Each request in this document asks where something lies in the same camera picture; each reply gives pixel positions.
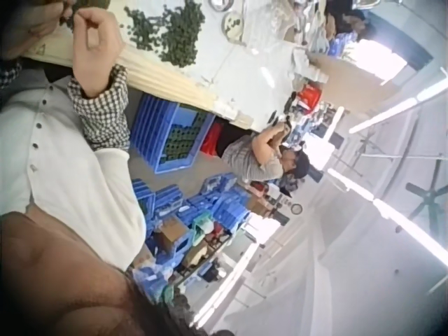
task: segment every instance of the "red container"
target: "red container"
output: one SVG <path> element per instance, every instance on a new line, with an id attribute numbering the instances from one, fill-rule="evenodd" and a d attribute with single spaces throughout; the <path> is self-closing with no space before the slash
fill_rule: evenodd
<path id="1" fill-rule="evenodd" d="M 205 140 L 202 143 L 201 152 L 217 156 L 216 154 L 216 143 L 218 142 L 223 126 L 219 122 L 214 122 L 210 127 L 209 133 L 205 136 Z"/>
<path id="2" fill-rule="evenodd" d="M 321 100 L 322 91 L 309 84 L 305 85 L 302 91 L 297 94 L 300 101 L 312 112 Z"/>

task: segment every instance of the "cardboard box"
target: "cardboard box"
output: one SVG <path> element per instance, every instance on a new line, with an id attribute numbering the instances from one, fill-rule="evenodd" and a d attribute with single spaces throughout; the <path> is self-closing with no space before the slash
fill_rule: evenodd
<path id="1" fill-rule="evenodd" d="M 201 258 L 207 255 L 208 248 L 209 245 L 205 241 L 201 241 L 197 246 L 192 247 L 182 260 L 182 266 L 189 268 L 199 264 Z"/>
<path id="2" fill-rule="evenodd" d="M 155 264 L 155 258 L 146 244 L 143 245 L 139 254 L 135 257 L 134 261 L 132 261 L 131 266 L 133 268 L 142 268 L 142 267 L 151 267 Z"/>
<path id="3" fill-rule="evenodd" d="M 260 215 L 262 217 L 268 217 L 271 213 L 271 209 L 268 209 L 266 206 L 260 202 L 260 199 L 256 196 L 252 196 L 247 202 L 246 208 L 253 213 Z"/>
<path id="4" fill-rule="evenodd" d="M 173 251 L 175 243 L 188 233 L 186 227 L 178 218 L 168 217 L 163 220 L 160 232 L 156 234 L 159 245 L 167 252 Z"/>

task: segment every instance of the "plaid cuff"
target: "plaid cuff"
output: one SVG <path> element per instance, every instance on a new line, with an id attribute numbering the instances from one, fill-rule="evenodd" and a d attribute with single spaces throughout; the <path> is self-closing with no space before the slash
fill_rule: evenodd
<path id="1" fill-rule="evenodd" d="M 13 61 L 0 60 L 0 90 L 9 86 L 20 74 L 22 65 L 18 59 Z"/>
<path id="2" fill-rule="evenodd" d="M 124 114 L 129 102 L 126 81 L 126 68 L 115 65 L 111 72 L 111 87 L 95 99 L 84 98 L 75 78 L 69 83 L 69 96 L 83 124 L 84 137 L 94 151 L 129 149 L 130 131 Z"/>

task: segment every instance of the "pile of green items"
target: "pile of green items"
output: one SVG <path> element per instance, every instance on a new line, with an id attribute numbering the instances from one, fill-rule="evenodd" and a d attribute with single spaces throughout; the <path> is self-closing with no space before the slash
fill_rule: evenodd
<path id="1" fill-rule="evenodd" d="M 191 126 L 173 125 L 165 142 L 160 164 L 187 158 L 206 118 L 207 112 L 197 111 Z"/>
<path id="2" fill-rule="evenodd" d="M 142 11 L 130 10 L 129 7 L 125 7 L 125 12 L 133 21 L 133 27 L 127 28 L 137 49 L 154 51 L 160 54 L 163 62 L 181 68 L 195 63 L 195 44 L 205 22 L 200 3 L 185 0 L 184 7 L 174 10 L 165 5 L 160 17 L 146 17 Z"/>
<path id="3" fill-rule="evenodd" d="M 100 7 L 103 9 L 108 9 L 111 5 L 111 0 L 77 0 L 73 5 L 73 15 L 67 20 L 67 27 L 73 31 L 74 28 L 74 15 L 76 11 L 80 8 L 85 7 Z"/>

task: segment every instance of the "gray t-shirt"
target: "gray t-shirt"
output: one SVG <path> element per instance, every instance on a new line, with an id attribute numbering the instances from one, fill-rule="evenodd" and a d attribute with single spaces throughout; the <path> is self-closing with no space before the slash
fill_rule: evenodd
<path id="1" fill-rule="evenodd" d="M 236 175 L 250 181 L 280 179 L 284 174 L 279 156 L 274 151 L 266 164 L 261 166 L 258 163 L 252 150 L 252 137 L 249 135 L 231 143 L 224 151 L 223 160 Z"/>

